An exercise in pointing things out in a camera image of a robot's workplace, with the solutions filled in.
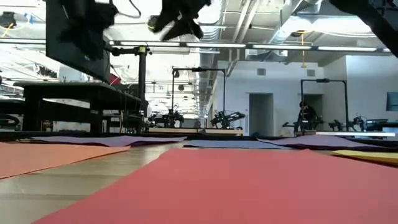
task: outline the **white wall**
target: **white wall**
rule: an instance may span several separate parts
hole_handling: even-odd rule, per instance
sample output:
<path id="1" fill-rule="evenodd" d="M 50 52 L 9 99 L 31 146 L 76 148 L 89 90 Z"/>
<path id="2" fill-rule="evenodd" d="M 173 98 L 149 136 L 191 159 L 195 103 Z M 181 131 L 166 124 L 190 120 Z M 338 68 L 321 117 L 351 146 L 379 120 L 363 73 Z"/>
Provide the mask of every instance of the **white wall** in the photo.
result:
<path id="1" fill-rule="evenodd" d="M 226 110 L 239 111 L 248 116 L 250 93 L 274 94 L 274 135 L 280 135 L 282 125 L 287 121 L 297 120 L 299 113 L 300 79 L 323 78 L 323 68 L 316 63 L 308 63 L 301 68 L 301 63 L 284 65 L 278 62 L 238 62 L 226 82 Z M 226 62 L 220 62 L 220 68 Z M 265 68 L 266 76 L 258 76 L 257 69 Z M 307 77 L 307 69 L 315 69 L 316 77 Z M 216 88 L 218 107 L 222 110 L 222 86 Z M 305 83 L 304 93 L 323 94 L 323 84 Z M 241 121 L 245 135 L 249 134 L 248 118 Z"/>
<path id="2" fill-rule="evenodd" d="M 398 58 L 346 56 L 349 118 L 359 113 L 368 119 L 398 119 L 386 111 L 387 92 L 398 92 Z"/>
<path id="3" fill-rule="evenodd" d="M 347 80 L 346 58 L 341 57 L 323 67 L 323 73 L 325 78 L 330 80 Z M 325 84 L 324 87 L 322 119 L 326 122 L 323 128 L 327 130 L 330 129 L 328 123 L 334 119 L 345 122 L 345 96 L 344 84 L 340 82 L 330 82 Z"/>

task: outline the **doorway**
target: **doorway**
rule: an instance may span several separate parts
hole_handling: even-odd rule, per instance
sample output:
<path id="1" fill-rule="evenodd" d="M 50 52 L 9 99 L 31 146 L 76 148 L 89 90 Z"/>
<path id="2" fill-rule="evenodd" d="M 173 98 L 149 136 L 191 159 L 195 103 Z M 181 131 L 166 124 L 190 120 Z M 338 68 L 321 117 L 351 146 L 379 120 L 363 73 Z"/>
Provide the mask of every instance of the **doorway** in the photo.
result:
<path id="1" fill-rule="evenodd" d="M 323 101 L 322 101 L 322 94 L 304 94 L 304 102 L 307 105 L 311 106 L 316 112 L 319 117 L 322 117 L 322 108 L 323 108 Z M 317 126 L 317 131 L 322 131 L 323 125 L 319 124 Z"/>
<path id="2" fill-rule="evenodd" d="M 249 94 L 250 136 L 274 135 L 274 95 L 272 93 Z"/>

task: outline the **ceiling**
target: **ceiling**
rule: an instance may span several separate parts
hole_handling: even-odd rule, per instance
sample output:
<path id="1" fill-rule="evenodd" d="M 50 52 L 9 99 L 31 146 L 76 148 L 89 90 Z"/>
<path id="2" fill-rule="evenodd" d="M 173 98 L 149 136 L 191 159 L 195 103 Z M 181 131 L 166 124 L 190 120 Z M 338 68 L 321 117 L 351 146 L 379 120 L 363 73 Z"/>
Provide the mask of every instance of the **ceiling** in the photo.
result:
<path id="1" fill-rule="evenodd" d="M 128 0 L 114 0 L 113 2 L 122 13 L 137 16 L 137 11 Z M 158 41 L 162 34 L 151 33 L 146 22 L 149 16 L 159 14 L 161 0 L 133 0 L 133 2 L 142 12 L 141 18 L 133 19 L 119 15 L 116 17 L 116 25 L 108 29 L 105 35 L 111 40 Z M 212 39 L 206 38 L 204 41 L 268 43 L 276 29 L 281 25 L 280 11 L 285 10 L 287 2 L 297 1 L 213 0 L 213 5 L 203 8 L 198 18 L 205 35 L 209 34 L 213 37 Z M 2 38 L 9 40 L 45 39 L 45 2 L 40 0 L 18 0 L 14 2 L 0 0 L 0 13 L 1 11 L 15 12 L 17 21 L 15 29 L 9 30 L 6 34 L 4 34 L 5 29 L 2 30 L 3 33 L 0 33 L 0 35 L 3 35 Z M 237 29 L 239 18 L 244 19 L 240 29 Z M 335 24 L 337 24 L 339 30 L 344 28 L 349 30 L 349 27 L 345 27 L 345 23 Z M 173 41 L 194 42 L 198 40 L 188 35 Z M 284 44 L 382 47 L 382 43 L 369 32 L 347 34 L 335 31 L 331 33 L 320 29 L 306 32 L 300 37 L 289 37 Z M 217 60 L 231 60 L 228 49 L 157 47 L 151 49 L 151 51 L 153 54 L 147 57 L 146 97 L 152 110 L 161 113 L 167 112 L 172 104 L 170 99 L 172 67 L 214 67 Z M 45 56 L 45 45 L 0 44 L 0 54 L 2 57 L 0 70 L 3 79 L 11 78 L 13 81 L 51 80 L 51 78 L 37 73 L 37 65 L 45 66 L 55 72 L 59 71 L 59 63 Z M 333 52 L 307 52 L 305 58 L 303 58 L 301 52 L 292 51 L 287 56 L 278 57 L 277 61 L 288 64 L 304 60 L 324 65 L 342 55 Z M 240 51 L 239 59 L 247 60 L 244 50 Z M 138 61 L 139 59 L 133 55 L 111 57 L 111 63 L 116 69 L 113 73 L 117 73 L 126 83 L 137 82 Z M 176 79 L 177 84 L 175 85 L 176 99 L 174 102 L 178 110 L 185 113 L 186 116 L 205 115 L 211 97 L 214 77 L 212 73 L 181 73 L 180 78 Z M 5 83 L 12 85 L 13 81 L 5 81 Z M 184 85 L 184 91 L 178 90 L 178 85 Z"/>

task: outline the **orange paper sheet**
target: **orange paper sheet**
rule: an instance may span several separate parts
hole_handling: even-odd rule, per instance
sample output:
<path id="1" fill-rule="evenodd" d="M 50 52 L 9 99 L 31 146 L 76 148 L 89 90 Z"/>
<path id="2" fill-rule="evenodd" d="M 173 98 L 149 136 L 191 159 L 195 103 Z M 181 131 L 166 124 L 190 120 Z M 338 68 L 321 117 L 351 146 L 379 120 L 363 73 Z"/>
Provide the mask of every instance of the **orange paper sheet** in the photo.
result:
<path id="1" fill-rule="evenodd" d="M 0 179 L 123 152 L 129 148 L 0 142 Z"/>

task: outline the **blue paper sheet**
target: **blue paper sheet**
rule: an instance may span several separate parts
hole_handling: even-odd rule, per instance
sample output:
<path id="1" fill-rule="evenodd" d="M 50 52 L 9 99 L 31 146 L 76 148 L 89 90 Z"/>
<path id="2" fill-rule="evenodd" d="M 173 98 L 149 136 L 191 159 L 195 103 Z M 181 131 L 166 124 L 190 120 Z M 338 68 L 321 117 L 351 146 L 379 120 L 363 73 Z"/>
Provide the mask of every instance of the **blue paper sheet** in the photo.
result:
<path id="1" fill-rule="evenodd" d="M 215 141 L 215 140 L 192 140 L 184 146 L 193 147 L 218 147 L 227 149 L 292 149 L 285 146 L 277 146 L 260 141 Z"/>

